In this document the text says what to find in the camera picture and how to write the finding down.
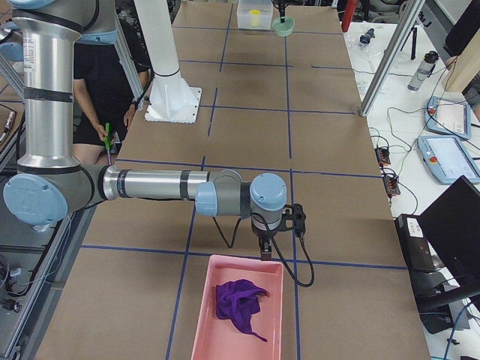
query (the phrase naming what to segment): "black shorts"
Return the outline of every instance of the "black shorts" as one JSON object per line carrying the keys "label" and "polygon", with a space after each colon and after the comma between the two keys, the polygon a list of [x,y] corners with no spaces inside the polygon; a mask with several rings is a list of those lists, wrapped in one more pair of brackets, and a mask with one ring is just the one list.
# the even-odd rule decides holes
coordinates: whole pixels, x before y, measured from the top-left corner
{"label": "black shorts", "polygon": [[[123,116],[116,116],[115,118],[101,118],[100,123],[105,128],[105,124],[110,123],[110,133],[117,133],[120,141],[123,141],[127,135],[127,127],[123,122]],[[82,114],[80,124],[73,133],[74,144],[90,144],[104,146],[104,142],[98,137],[98,132],[93,128],[90,120]]]}

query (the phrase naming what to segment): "label sticker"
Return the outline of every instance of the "label sticker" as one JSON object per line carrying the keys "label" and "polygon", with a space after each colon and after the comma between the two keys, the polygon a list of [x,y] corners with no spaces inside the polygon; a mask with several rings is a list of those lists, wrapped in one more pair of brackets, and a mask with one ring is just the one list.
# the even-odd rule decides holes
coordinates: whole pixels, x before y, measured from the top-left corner
{"label": "label sticker", "polygon": [[422,228],[420,227],[417,219],[408,217],[406,219],[406,223],[408,224],[408,232],[410,236],[413,238],[423,238]]}
{"label": "label sticker", "polygon": [[23,69],[26,72],[35,70],[35,39],[33,37],[23,38]]}

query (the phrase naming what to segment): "purple cloth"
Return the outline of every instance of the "purple cloth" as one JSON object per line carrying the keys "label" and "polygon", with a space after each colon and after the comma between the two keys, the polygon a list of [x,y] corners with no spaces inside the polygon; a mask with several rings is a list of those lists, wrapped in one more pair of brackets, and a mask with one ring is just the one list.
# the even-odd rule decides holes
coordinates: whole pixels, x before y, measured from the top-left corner
{"label": "purple cloth", "polygon": [[241,279],[217,285],[216,314],[220,320],[231,319],[233,325],[244,334],[255,335],[261,341],[267,341],[252,331],[251,315],[260,312],[257,295],[267,295],[265,289],[255,286],[249,280]]}

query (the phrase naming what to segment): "green screwdriver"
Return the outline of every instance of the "green screwdriver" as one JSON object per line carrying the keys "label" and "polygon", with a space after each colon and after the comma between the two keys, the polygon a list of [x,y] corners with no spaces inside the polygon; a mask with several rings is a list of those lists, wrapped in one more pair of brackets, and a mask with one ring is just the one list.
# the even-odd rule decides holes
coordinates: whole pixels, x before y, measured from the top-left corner
{"label": "green screwdriver", "polygon": [[108,164],[112,165],[112,155],[110,154],[110,123],[107,122],[105,124],[105,131],[106,131],[106,136],[105,139],[103,139],[103,142],[105,143],[105,149],[106,149],[106,156],[108,157]]}

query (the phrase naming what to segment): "green bowl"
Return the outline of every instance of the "green bowl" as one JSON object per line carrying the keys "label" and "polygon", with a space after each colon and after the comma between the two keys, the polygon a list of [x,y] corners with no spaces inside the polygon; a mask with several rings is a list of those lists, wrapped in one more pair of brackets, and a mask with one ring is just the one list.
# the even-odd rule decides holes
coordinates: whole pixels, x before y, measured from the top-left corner
{"label": "green bowl", "polygon": [[292,34],[293,28],[295,27],[295,20],[290,16],[284,17],[285,22],[281,22],[281,18],[273,20],[271,27],[275,30],[275,34],[285,38],[286,36]]}

